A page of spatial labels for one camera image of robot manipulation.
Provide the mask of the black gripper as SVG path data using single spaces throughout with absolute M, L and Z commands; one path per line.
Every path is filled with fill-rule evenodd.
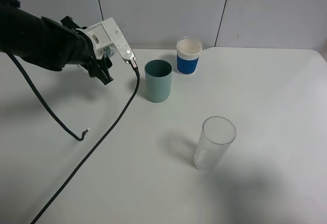
M 68 64 L 84 65 L 88 63 L 88 74 L 98 78 L 104 85 L 113 81 L 109 73 L 112 62 L 105 56 L 101 60 L 91 57 L 91 48 L 86 37 L 81 35 L 81 28 L 69 16 L 57 23 L 42 17 L 44 36 L 41 41 L 41 62 L 52 71 L 61 71 Z

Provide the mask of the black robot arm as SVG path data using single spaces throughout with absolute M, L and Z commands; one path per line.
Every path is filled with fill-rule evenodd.
M 90 77 L 107 85 L 113 80 L 108 71 L 112 62 L 108 57 L 96 57 L 84 30 L 69 16 L 57 23 L 21 10 L 18 0 L 1 0 L 1 52 L 50 71 L 81 65 Z

